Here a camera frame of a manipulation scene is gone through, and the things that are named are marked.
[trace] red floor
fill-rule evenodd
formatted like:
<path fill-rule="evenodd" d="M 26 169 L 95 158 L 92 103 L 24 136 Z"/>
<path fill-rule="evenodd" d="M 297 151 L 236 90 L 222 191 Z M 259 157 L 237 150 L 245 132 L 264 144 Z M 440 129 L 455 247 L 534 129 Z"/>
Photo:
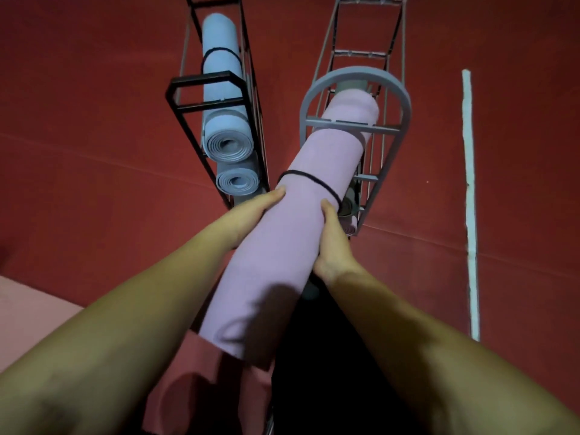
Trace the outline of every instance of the red floor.
<path fill-rule="evenodd" d="M 333 1 L 244 0 L 272 177 L 298 150 Z M 344 39 L 382 50 L 380 13 L 345 20 Z M 185 16 L 184 0 L 0 0 L 4 276 L 87 305 L 223 212 L 163 99 Z M 579 20 L 580 0 L 410 0 L 412 126 L 353 241 L 395 291 L 468 331 L 471 70 L 482 341 L 577 412 Z"/>

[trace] pink yoga mat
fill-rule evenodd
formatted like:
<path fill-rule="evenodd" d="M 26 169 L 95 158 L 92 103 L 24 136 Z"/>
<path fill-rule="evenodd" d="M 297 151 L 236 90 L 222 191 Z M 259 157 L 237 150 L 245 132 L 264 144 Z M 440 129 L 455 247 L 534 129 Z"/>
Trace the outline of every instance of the pink yoga mat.
<path fill-rule="evenodd" d="M 332 99 L 323 118 L 375 124 L 373 97 L 344 90 Z M 313 132 L 288 169 L 307 172 L 340 199 L 363 154 L 362 137 L 341 130 Z M 260 368 L 272 362 L 298 297 L 318 256 L 324 217 L 323 198 L 338 202 L 307 177 L 285 175 L 284 199 L 269 210 L 231 258 L 214 294 L 199 335 Z"/>

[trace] black elastic band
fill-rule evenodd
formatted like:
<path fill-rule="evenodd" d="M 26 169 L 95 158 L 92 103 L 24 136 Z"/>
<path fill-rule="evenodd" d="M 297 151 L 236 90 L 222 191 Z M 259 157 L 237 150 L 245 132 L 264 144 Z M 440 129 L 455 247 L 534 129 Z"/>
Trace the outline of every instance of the black elastic band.
<path fill-rule="evenodd" d="M 214 51 L 218 51 L 218 50 L 225 50 L 230 52 L 233 56 L 235 56 L 237 58 L 237 60 L 240 62 L 240 65 L 242 65 L 242 60 L 240 59 L 240 55 L 238 55 L 235 51 L 228 49 L 227 47 L 214 47 L 213 49 L 209 49 L 207 50 L 206 54 L 204 55 L 204 59 L 201 60 L 201 72 L 204 72 L 204 65 L 205 65 L 205 60 L 208 58 L 209 55 L 211 55 Z"/>
<path fill-rule="evenodd" d="M 338 212 L 340 212 L 340 210 L 342 209 L 342 200 L 340 199 L 340 197 L 338 197 L 338 194 L 334 191 L 334 189 L 332 189 L 328 184 L 324 183 L 318 177 L 315 177 L 312 174 L 308 174 L 308 172 L 298 171 L 296 169 L 288 169 L 287 171 L 282 172 L 278 178 L 278 182 L 280 182 L 280 180 L 282 180 L 282 177 L 284 177 L 285 175 L 288 175 L 288 174 L 303 176 L 303 177 L 306 177 L 307 179 L 312 180 L 316 184 L 321 185 L 324 189 L 326 189 L 328 192 L 330 192 L 330 194 L 337 200 Z"/>

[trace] hand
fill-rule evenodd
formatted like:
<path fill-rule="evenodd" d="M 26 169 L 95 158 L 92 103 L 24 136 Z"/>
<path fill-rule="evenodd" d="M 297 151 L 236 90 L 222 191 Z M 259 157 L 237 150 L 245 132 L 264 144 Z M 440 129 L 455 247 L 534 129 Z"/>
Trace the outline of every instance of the hand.
<path fill-rule="evenodd" d="M 332 285 L 342 274 L 363 271 L 350 250 L 349 239 L 344 233 L 337 210 L 326 199 L 321 202 L 324 229 L 320 237 L 320 254 L 314 263 L 314 273 L 326 286 Z"/>
<path fill-rule="evenodd" d="M 267 194 L 258 195 L 235 206 L 210 226 L 225 234 L 230 248 L 234 249 L 256 227 L 264 212 L 278 203 L 285 194 L 286 188 L 282 186 Z"/>

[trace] yoga mat rack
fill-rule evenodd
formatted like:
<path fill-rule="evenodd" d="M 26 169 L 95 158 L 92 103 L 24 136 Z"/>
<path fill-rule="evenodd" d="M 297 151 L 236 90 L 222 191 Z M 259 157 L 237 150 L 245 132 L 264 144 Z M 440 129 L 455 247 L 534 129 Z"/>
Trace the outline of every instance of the yoga mat rack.
<path fill-rule="evenodd" d="M 337 29 L 339 26 L 339 11 L 343 5 L 373 5 L 385 6 L 398 9 L 397 21 L 393 30 L 390 45 L 387 51 L 363 51 L 363 50 L 347 50 L 337 49 Z M 330 16 L 330 24 L 328 25 L 327 33 L 324 38 L 323 48 L 318 59 L 318 64 L 314 71 L 314 78 L 312 85 L 306 93 L 301 106 L 300 114 L 300 145 L 302 146 L 308 136 L 307 128 L 311 127 L 313 130 L 317 128 L 332 128 L 343 131 L 349 131 L 353 134 L 360 132 L 371 133 L 371 139 L 366 144 L 366 149 L 361 158 L 357 171 L 353 177 L 356 188 L 356 203 L 359 205 L 359 213 L 357 214 L 358 224 L 355 235 L 357 235 L 363 226 L 364 220 L 371 210 L 372 204 L 381 189 L 381 185 L 390 170 L 393 161 L 397 155 L 398 149 L 405 137 L 407 129 L 411 120 L 411 100 L 407 93 L 405 84 L 405 26 L 406 26 L 406 6 L 407 0 L 335 0 L 334 8 Z M 400 34 L 401 38 L 401 79 L 398 80 L 389 72 L 390 60 L 395 48 L 397 36 Z M 325 51 L 330 49 L 330 57 L 328 66 L 323 76 L 318 77 L 320 67 L 322 65 Z M 367 66 L 349 66 L 340 69 L 334 69 L 335 58 L 347 57 L 357 58 L 358 60 L 373 59 L 383 60 L 383 68 L 373 68 Z M 351 80 L 367 80 L 377 84 L 376 91 L 371 93 L 375 99 L 379 98 L 381 90 L 386 89 L 384 96 L 384 103 L 382 106 L 382 124 L 367 125 L 357 122 L 344 121 L 330 121 L 320 117 L 321 112 L 328 107 L 332 96 L 335 94 L 334 85 L 337 82 L 351 81 Z M 387 123 L 387 98 L 388 93 L 394 94 L 400 104 L 400 118 L 394 124 Z M 318 105 L 316 107 L 315 115 L 308 115 L 308 109 L 311 102 L 319 96 Z M 321 108 L 323 97 L 325 96 L 325 105 Z M 380 149 L 375 149 L 375 135 L 381 136 Z M 393 138 L 390 147 L 386 150 L 385 138 L 390 136 Z M 373 161 L 377 155 L 381 156 L 380 162 Z M 379 171 L 373 170 L 373 164 L 380 163 Z"/>
<path fill-rule="evenodd" d="M 245 16 L 243 14 L 242 0 L 206 0 L 206 1 L 192 1 L 186 0 L 187 6 L 189 7 L 190 16 L 192 18 L 197 36 L 199 38 L 199 43 L 202 42 L 202 31 L 201 24 L 199 23 L 198 13 L 199 9 L 203 8 L 215 8 L 228 5 L 238 5 L 240 11 L 240 25 L 241 25 L 241 46 L 240 46 L 240 56 L 242 60 L 242 71 L 243 79 L 236 76 L 230 71 L 217 72 L 217 73 L 199 73 L 198 75 L 186 75 L 178 76 L 171 79 L 169 82 L 169 87 L 165 92 L 165 99 L 168 102 L 173 114 L 178 120 L 179 125 L 182 127 L 183 132 L 187 136 L 189 142 L 192 144 L 195 153 L 197 154 L 199 161 L 204 167 L 205 171 L 209 175 L 209 178 L 214 183 L 216 190 L 221 196 L 224 204 L 228 209 L 234 206 L 234 199 L 229 195 L 218 189 L 216 185 L 216 175 L 208 162 L 208 156 L 204 152 L 203 147 L 198 142 L 196 136 L 194 135 L 192 129 L 185 119 L 185 114 L 203 112 L 208 109 L 218 109 L 218 108 L 228 108 L 243 105 L 248 114 L 248 120 L 250 123 L 250 130 L 252 132 L 252 138 L 254 140 L 254 147 L 258 157 L 259 172 L 260 172 L 260 186 L 262 186 L 266 191 L 270 190 L 268 168 L 266 164 L 266 151 L 264 144 L 264 131 L 262 126 L 262 106 L 260 104 L 260 98 L 257 92 L 256 86 L 256 73 L 254 71 L 252 54 L 250 51 L 250 42 L 248 40 L 248 30 L 246 28 Z M 209 83 L 216 82 L 231 82 L 236 87 L 242 91 L 242 96 L 238 98 L 219 100 L 219 101 L 207 101 L 200 102 L 197 104 L 179 104 L 180 89 L 186 87 L 202 86 Z"/>

